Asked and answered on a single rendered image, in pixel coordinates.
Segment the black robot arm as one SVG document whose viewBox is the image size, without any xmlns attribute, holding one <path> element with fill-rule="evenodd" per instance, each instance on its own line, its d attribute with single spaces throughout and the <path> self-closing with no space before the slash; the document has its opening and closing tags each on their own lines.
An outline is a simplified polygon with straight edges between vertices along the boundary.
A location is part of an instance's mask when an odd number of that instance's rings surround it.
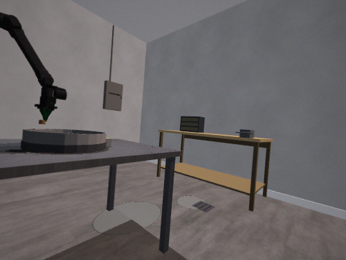
<svg viewBox="0 0 346 260">
<path fill-rule="evenodd" d="M 54 107 L 56 104 L 56 99 L 66 100 L 66 89 L 52 85 L 54 79 L 45 69 L 29 40 L 25 36 L 19 20 L 13 15 L 7 15 L 0 12 L 0 28 L 7 30 L 10 36 L 15 39 L 32 69 L 34 70 L 35 75 L 38 78 L 38 82 L 43 87 L 41 91 L 41 95 L 43 96 L 40 96 L 40 104 Z"/>
</svg>

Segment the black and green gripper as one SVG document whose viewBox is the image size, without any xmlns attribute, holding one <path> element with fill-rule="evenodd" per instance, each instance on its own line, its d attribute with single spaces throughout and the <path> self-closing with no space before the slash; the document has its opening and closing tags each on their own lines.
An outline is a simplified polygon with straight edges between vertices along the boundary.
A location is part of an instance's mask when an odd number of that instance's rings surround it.
<svg viewBox="0 0 346 260">
<path fill-rule="evenodd" d="M 46 122 L 47 122 L 47 119 L 48 119 L 49 115 L 51 114 L 51 112 L 54 111 L 54 108 L 56 108 L 56 109 L 58 108 L 56 106 L 55 107 L 48 107 L 47 105 L 42 105 L 42 104 L 35 104 L 35 106 L 37 106 L 37 109 L 40 109 L 43 120 L 45 120 Z"/>
</svg>

